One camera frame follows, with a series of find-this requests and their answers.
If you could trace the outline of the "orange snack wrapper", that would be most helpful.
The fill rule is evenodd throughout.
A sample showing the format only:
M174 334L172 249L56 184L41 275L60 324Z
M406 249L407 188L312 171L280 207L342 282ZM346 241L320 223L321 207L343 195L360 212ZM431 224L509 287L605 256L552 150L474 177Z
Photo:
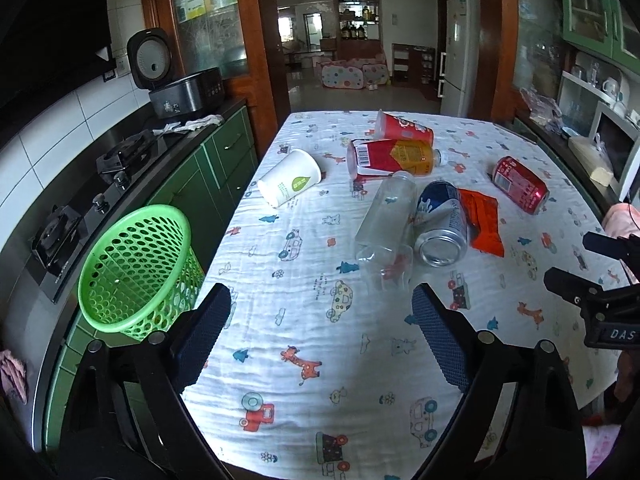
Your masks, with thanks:
M480 252L503 258L504 247L498 229L498 200L463 188L459 193L471 230L471 246Z

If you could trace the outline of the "blue white drink can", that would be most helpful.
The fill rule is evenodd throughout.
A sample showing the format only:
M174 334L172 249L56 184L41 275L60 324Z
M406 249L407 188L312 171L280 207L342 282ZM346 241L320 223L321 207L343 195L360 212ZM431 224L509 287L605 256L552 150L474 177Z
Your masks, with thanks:
M416 203L413 250L427 266L444 268L461 260L469 247L469 227L460 190L447 181L430 182Z

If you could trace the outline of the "clear plastic bottle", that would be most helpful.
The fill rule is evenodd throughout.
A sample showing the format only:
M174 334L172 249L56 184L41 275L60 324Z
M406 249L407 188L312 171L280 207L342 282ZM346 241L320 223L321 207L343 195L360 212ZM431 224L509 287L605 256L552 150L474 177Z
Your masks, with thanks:
M416 181L407 171L397 171L378 188L355 236L356 258L392 263L398 255L413 211Z

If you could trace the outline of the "white paper cup green logo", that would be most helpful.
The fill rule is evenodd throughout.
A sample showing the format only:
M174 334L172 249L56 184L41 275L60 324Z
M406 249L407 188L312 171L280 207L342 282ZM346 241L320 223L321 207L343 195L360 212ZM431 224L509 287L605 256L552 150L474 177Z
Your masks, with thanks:
M318 162L307 152L294 148L258 181L267 204L279 208L321 181Z

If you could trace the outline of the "green plastic mesh trash basket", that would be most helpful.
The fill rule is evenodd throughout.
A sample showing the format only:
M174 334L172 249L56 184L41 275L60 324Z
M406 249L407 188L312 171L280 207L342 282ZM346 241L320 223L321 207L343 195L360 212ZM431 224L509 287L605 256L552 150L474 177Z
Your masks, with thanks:
M142 207L114 223L93 245L77 287L86 321L106 334L142 341L166 332L194 308L204 272L178 208Z

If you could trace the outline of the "green kitchen base cabinet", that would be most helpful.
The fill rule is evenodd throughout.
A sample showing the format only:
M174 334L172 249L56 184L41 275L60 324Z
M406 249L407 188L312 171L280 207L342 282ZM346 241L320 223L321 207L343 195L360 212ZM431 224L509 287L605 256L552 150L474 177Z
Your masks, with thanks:
M100 235L120 218L143 206L163 204L178 208L191 227L191 247L200 267L212 262L224 232L257 168L258 158L246 105L233 102L221 116L221 125L190 133L169 133L149 148L148 162L130 177L125 191L116 184L96 202L109 206L101 216L89 210L89 237L67 267L66 284L56 303L62 307L43 361L41 389L35 395L34 436L43 451L58 452L66 401L81 353L96 336L126 344L122 334L96 330L84 318L77 299L78 278L89 250Z

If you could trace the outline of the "white microwave oven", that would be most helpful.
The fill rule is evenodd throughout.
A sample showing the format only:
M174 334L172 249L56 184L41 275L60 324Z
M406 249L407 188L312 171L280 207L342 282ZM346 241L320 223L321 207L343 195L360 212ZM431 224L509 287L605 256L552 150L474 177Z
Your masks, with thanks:
M621 202L632 202L639 189L639 130L599 102L589 139L603 148L611 163L613 179L608 186Z

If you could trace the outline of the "clear plastic cup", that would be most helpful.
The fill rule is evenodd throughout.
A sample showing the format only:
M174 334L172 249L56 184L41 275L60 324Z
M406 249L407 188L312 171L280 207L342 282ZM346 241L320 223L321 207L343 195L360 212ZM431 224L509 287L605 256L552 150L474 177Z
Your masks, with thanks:
M408 294L413 268L413 251L408 245L363 247L357 260L369 294Z

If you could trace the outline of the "white refrigerator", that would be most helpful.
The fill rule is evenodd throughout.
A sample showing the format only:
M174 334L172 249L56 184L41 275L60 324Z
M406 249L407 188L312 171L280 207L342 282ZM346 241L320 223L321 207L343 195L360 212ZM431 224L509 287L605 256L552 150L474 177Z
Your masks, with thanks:
M474 98L480 0L446 0L445 51L440 56L438 96L440 114L468 117Z

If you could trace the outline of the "red orange labelled drink bottle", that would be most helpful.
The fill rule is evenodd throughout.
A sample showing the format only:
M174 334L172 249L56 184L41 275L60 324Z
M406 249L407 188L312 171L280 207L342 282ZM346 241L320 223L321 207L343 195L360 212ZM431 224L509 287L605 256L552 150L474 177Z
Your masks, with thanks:
M426 176L448 158L431 144L419 140L353 140L347 147L347 168L352 180L389 177L397 171Z

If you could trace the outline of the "red paper cup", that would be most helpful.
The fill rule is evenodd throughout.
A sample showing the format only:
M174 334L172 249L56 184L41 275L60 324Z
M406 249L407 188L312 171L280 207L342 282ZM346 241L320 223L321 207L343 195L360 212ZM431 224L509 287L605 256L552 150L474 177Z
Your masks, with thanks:
M415 140L433 145L435 133L427 126L379 110L373 137L386 140Z

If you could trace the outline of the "white cloth on counter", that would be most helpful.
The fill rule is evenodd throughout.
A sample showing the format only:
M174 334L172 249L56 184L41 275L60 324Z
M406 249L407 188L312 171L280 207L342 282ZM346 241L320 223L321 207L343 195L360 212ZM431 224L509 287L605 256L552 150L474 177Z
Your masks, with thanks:
M164 136L169 133L187 133L208 126L220 126L224 123L224 118L218 114L207 115L198 119L187 120L186 122L170 122L163 128L154 128L154 136Z

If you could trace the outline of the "black rice cooker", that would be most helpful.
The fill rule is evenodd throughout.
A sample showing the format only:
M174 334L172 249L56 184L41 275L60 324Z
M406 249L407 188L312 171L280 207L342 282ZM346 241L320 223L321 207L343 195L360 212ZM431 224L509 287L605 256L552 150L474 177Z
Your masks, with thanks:
M227 96L218 67L178 77L168 35L159 27L140 30L127 41L127 56L134 83L149 91L160 119L213 110Z

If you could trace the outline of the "green wall cabinet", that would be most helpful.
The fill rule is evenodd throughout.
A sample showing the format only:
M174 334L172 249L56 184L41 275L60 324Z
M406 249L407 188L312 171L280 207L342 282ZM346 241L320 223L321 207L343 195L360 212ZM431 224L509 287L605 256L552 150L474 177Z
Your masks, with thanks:
M563 0L563 38L639 73L639 26L620 0Z

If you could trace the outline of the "glass door wooden frame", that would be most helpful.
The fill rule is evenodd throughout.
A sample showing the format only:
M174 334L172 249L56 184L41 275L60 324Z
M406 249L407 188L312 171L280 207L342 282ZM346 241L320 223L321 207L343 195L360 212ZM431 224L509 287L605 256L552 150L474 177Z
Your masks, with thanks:
M276 0L142 0L145 26L166 32L178 78L217 67L246 101L265 154L290 112Z

